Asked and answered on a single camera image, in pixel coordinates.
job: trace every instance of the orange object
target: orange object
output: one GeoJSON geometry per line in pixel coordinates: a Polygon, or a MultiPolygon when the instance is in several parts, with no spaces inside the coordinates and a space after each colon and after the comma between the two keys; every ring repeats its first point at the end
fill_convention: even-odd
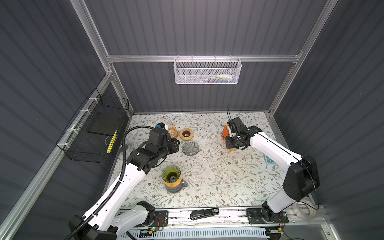
{"type": "Polygon", "coordinates": [[[223,129],[223,133],[221,134],[221,137],[225,139],[225,137],[229,136],[229,131],[228,131],[228,125],[226,125],[223,129]]]}

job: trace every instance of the calculator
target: calculator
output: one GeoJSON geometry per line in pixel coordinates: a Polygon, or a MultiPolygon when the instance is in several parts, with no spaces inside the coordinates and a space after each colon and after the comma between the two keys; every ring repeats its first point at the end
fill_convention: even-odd
{"type": "Polygon", "coordinates": [[[264,154],[265,162],[267,165],[277,165],[272,159],[270,159],[267,155],[264,154]]]}

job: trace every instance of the cable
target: cable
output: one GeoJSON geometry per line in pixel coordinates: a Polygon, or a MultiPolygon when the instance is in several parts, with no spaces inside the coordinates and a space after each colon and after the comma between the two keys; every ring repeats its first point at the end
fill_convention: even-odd
{"type": "Polygon", "coordinates": [[[165,157],[164,160],[161,161],[161,163],[159,163],[158,165],[154,166],[153,168],[160,166],[160,165],[166,160],[166,158],[167,158],[167,157],[165,157]]]}
{"type": "Polygon", "coordinates": [[[227,107],[227,116],[228,116],[228,119],[229,119],[229,121],[230,121],[231,118],[229,117],[230,115],[228,115],[228,113],[229,113],[229,108],[227,107]]]}
{"type": "Polygon", "coordinates": [[[228,113],[229,113],[229,117],[231,118],[231,120],[232,120],[232,117],[231,117],[231,112],[229,111],[229,108],[227,107],[227,109],[228,109],[228,113]]]}
{"type": "MultiPolygon", "coordinates": [[[[315,187],[315,185],[314,185],[314,181],[313,181],[313,178],[312,178],[312,175],[311,175],[311,173],[310,173],[310,171],[308,170],[308,168],[304,165],[304,163],[302,163],[302,162],[300,162],[299,161],[299,163],[301,163],[301,165],[303,165],[304,167],[305,167],[305,169],[307,170],[307,172],[308,172],[308,174],[310,175],[310,177],[311,177],[311,180],[312,180],[312,184],[313,184],[313,188],[314,188],[314,192],[316,193],[316,198],[317,198],[317,191],[316,191],[316,187],[315,187]]],[[[320,208],[320,205],[318,204],[317,205],[317,209],[315,209],[315,208],[313,208],[314,210],[319,210],[319,208],[320,208]]]]}
{"type": "Polygon", "coordinates": [[[129,231],[125,232],[132,240],[137,240],[134,236],[132,236],[129,231]]]}
{"type": "Polygon", "coordinates": [[[163,219],[162,219],[162,218],[160,218],[160,220],[161,220],[161,222],[163,223],[163,229],[164,229],[164,221],[163,221],[163,219]]]}
{"type": "Polygon", "coordinates": [[[309,205],[309,204],[306,204],[305,202],[301,202],[302,204],[305,204],[306,206],[308,206],[308,207],[310,207],[310,208],[313,208],[314,210],[319,210],[319,208],[314,208],[314,207],[312,207],[311,205],[309,205]]]}
{"type": "Polygon", "coordinates": [[[142,126],[132,127],[124,133],[123,138],[122,138],[122,166],[121,166],[121,173],[120,173],[119,181],[116,183],[116,185],[113,187],[112,191],[108,194],[108,196],[104,199],[104,201],[99,205],[99,207],[96,208],[96,210],[86,220],[84,220],[82,223],[80,223],[70,234],[68,234],[68,236],[66,236],[64,238],[64,240],[69,240],[76,232],[83,229],[85,227],[85,225],[88,224],[88,222],[90,222],[94,216],[97,216],[98,212],[105,206],[105,204],[109,201],[109,199],[116,192],[117,188],[120,186],[121,181],[122,181],[124,174],[125,174],[125,167],[127,164],[127,160],[126,160],[127,159],[127,153],[125,152],[126,151],[125,150],[125,138],[128,135],[128,133],[130,133],[132,130],[135,130],[138,128],[154,129],[154,127],[142,125],[142,126]]]}
{"type": "Polygon", "coordinates": [[[109,145],[109,143],[107,144],[107,139],[109,138],[110,136],[107,136],[106,138],[105,138],[105,140],[104,140],[104,143],[105,143],[105,145],[109,145]]]}
{"type": "Polygon", "coordinates": [[[160,222],[159,222],[159,219],[158,218],[156,218],[157,219],[157,229],[156,229],[156,231],[159,229],[159,227],[160,227],[160,222]]]}
{"type": "Polygon", "coordinates": [[[287,236],[290,240],[305,240],[305,239],[303,239],[303,238],[290,238],[286,233],[285,233],[285,231],[284,231],[284,227],[285,227],[285,225],[283,226],[283,227],[281,227],[280,226],[280,223],[278,223],[279,224],[279,227],[281,228],[281,230],[283,231],[283,233],[285,234],[285,236],[287,236]]]}
{"type": "Polygon", "coordinates": [[[142,142],[137,148],[143,148],[144,147],[144,145],[146,145],[147,144],[147,142],[148,141],[144,141],[144,142],[142,142]]]}

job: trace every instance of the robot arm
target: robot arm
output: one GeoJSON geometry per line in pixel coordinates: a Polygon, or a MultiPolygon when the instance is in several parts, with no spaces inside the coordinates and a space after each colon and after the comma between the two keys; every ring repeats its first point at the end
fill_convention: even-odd
{"type": "Polygon", "coordinates": [[[133,188],[152,168],[159,165],[159,159],[165,159],[167,155],[178,152],[180,142],[176,138],[170,137],[165,124],[159,123],[149,132],[149,138],[145,145],[145,148],[139,147],[131,152],[126,160],[123,178],[120,174],[110,188],[83,216],[76,215],[71,219],[69,227],[72,233],[66,239],[73,235],[76,240],[115,240],[117,236],[136,225],[150,225],[152,223],[155,208],[145,201],[139,202],[130,211],[115,217],[116,212],[133,188]],[[90,221],[84,222],[84,219],[89,217],[91,217],[90,221]]]}
{"type": "Polygon", "coordinates": [[[225,138],[227,148],[245,149],[248,146],[259,149],[275,161],[286,173],[283,188],[263,203],[262,216],[266,222],[273,222],[280,212],[319,187],[316,161],[281,146],[256,127],[246,127],[239,117],[228,122],[234,136],[225,138]]]}

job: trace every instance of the red wire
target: red wire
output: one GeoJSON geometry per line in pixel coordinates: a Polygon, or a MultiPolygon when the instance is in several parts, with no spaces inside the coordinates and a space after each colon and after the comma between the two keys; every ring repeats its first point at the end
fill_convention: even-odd
{"type": "MultiPolygon", "coordinates": [[[[279,215],[280,217],[282,217],[284,219],[283,216],[279,215]]],[[[279,221],[283,224],[283,222],[281,221],[281,219],[279,218],[279,221]]],[[[285,224],[283,225],[283,228],[285,227],[285,224]]]]}
{"type": "Polygon", "coordinates": [[[161,222],[163,223],[163,227],[164,227],[164,221],[163,221],[163,219],[161,218],[160,220],[161,220],[161,222]]]}
{"type": "Polygon", "coordinates": [[[160,222],[159,222],[159,219],[158,218],[156,218],[157,219],[157,229],[156,229],[156,232],[157,232],[157,230],[159,229],[159,227],[160,227],[160,222]]]}

